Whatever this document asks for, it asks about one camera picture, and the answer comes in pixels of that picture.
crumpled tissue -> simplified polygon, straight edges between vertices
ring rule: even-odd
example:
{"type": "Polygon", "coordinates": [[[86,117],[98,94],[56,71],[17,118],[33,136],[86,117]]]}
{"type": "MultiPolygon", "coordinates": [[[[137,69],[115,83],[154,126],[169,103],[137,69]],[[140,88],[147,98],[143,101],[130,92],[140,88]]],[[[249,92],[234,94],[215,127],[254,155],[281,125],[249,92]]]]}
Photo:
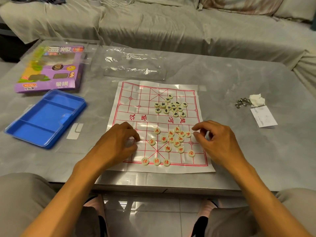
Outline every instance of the crumpled tissue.
{"type": "Polygon", "coordinates": [[[265,99],[259,95],[250,95],[249,100],[251,102],[251,108],[265,105],[265,99]]]}

table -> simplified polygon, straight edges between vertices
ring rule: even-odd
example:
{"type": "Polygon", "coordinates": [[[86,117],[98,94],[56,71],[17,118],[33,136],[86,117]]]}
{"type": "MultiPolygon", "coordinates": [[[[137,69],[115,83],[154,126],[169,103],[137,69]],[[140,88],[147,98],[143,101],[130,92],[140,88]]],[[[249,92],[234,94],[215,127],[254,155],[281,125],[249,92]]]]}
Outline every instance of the table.
{"type": "MultiPolygon", "coordinates": [[[[138,50],[165,57],[167,84],[199,85],[204,120],[229,125],[246,159],[271,191],[305,187],[316,190],[316,100],[283,64],[183,53],[138,50]],[[258,128],[250,107],[235,107],[239,98],[259,94],[278,122],[275,129],[258,128]]],[[[75,121],[83,123],[76,140],[69,130],[51,150],[0,133],[0,175],[32,172],[51,182],[65,182],[106,131],[118,82],[103,76],[100,63],[86,69],[81,89],[88,107],[75,121]]],[[[42,96],[13,91],[23,71],[18,63],[0,79],[0,129],[3,130],[42,96]]],[[[105,171],[96,186],[103,190],[234,195],[240,192],[230,174],[214,164],[216,173],[158,174],[105,171]]]]}

hand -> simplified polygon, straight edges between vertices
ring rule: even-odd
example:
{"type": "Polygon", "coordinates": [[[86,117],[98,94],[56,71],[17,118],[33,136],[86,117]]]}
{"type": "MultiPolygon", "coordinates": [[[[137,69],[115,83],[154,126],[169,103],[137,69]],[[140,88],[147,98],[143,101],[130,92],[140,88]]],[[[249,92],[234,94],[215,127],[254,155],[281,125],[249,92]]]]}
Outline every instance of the hand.
{"type": "Polygon", "coordinates": [[[122,162],[136,151],[136,144],[125,147],[126,140],[131,136],[136,141],[140,141],[139,134],[130,124],[127,122],[115,124],[101,136],[80,163],[98,177],[107,168],[122,162]]]}
{"type": "Polygon", "coordinates": [[[239,164],[247,163],[235,137],[229,126],[219,124],[215,121],[203,121],[197,123],[192,130],[196,140],[210,155],[215,163],[225,167],[228,171],[239,164]],[[205,136],[209,131],[210,141],[205,136]]]}

blue plastic box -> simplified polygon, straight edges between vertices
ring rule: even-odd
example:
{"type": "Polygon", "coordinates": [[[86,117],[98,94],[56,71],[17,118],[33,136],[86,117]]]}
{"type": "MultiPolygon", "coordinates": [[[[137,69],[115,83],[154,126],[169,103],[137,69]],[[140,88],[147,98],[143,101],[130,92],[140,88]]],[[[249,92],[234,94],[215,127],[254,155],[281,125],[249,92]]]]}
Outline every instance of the blue plastic box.
{"type": "Polygon", "coordinates": [[[64,91],[50,90],[4,132],[49,149],[86,106],[82,97],[64,91]]]}

sofa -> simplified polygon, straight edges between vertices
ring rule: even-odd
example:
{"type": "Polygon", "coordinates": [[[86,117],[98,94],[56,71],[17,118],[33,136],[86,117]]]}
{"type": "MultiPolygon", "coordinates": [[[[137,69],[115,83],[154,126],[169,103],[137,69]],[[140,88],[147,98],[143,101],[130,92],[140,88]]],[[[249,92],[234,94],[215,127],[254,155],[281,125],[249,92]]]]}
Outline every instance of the sofa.
{"type": "Polygon", "coordinates": [[[316,96],[316,32],[310,29],[316,0],[264,1],[7,2],[0,16],[24,43],[46,36],[97,39],[107,45],[280,62],[316,96]]]}

